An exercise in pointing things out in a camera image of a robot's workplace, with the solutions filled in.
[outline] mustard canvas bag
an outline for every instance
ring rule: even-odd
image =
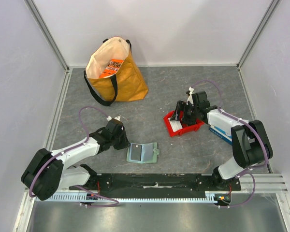
[[[99,76],[112,59],[123,60],[117,73],[99,79]],[[84,79],[91,95],[98,103],[105,106],[111,105],[114,101],[131,102],[141,100],[148,92],[143,76],[133,60],[130,41],[125,41],[120,37],[103,41],[102,46],[91,56],[84,71]]]

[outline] orange book in bag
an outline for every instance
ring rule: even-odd
[[[114,75],[123,62],[124,61],[121,59],[111,59],[111,62],[106,66],[102,74],[99,76],[99,79]]]

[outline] red box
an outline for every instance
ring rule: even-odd
[[[173,115],[173,113],[174,113],[174,111],[171,111],[163,118],[164,123],[165,123],[171,137],[174,137],[177,135],[181,136],[182,134],[190,132],[190,131],[197,131],[201,127],[201,125],[204,124],[204,122],[202,122],[201,120],[198,120],[198,119],[197,119],[197,124],[192,125],[192,126],[188,126],[187,124],[184,124],[180,121],[180,124],[182,124],[183,128],[178,130],[178,131],[173,132],[171,124],[169,122],[169,118]],[[182,116],[183,116],[183,112],[180,112],[179,118],[182,118]]]

